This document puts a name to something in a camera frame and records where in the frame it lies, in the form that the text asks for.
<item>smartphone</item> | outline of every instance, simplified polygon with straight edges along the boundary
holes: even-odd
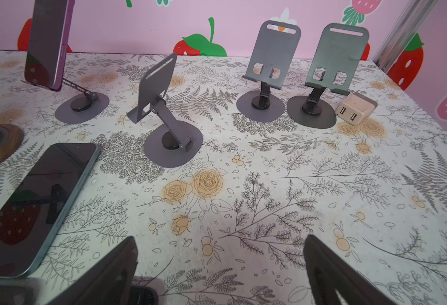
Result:
[[[61,90],[74,0],[35,0],[25,80]]]
[[[0,209],[0,277],[32,273],[41,263],[100,149],[50,146]]]

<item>white flower decal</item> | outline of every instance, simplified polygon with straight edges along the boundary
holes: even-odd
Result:
[[[285,9],[284,9],[283,13],[281,14],[281,17],[271,17],[270,20],[272,20],[272,21],[277,21],[277,22],[284,22],[284,23],[287,23],[287,24],[293,24],[293,25],[296,25],[296,20],[294,20],[294,19],[290,19],[290,18],[289,18],[289,9],[288,9],[288,8],[285,8]],[[286,33],[288,33],[288,29],[285,28],[285,27],[278,26],[277,28],[278,28],[278,30],[280,30],[281,32],[286,32]]]

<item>phone side button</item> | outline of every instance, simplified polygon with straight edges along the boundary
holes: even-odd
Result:
[[[68,209],[64,210],[61,216],[58,218],[56,226],[60,226],[62,224],[62,221],[65,219],[66,214],[68,214]]]
[[[67,50],[66,45],[63,44],[63,45],[61,46],[61,58],[66,57],[66,50]]]

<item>wooden coaster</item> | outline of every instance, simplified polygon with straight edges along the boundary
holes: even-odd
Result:
[[[12,124],[0,124],[0,128],[7,131],[6,138],[0,143],[0,163],[10,157],[22,144],[24,132]]]

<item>purple smartphone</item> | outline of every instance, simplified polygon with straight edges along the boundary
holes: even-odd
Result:
[[[36,0],[32,14],[25,80],[61,90],[74,0]]]

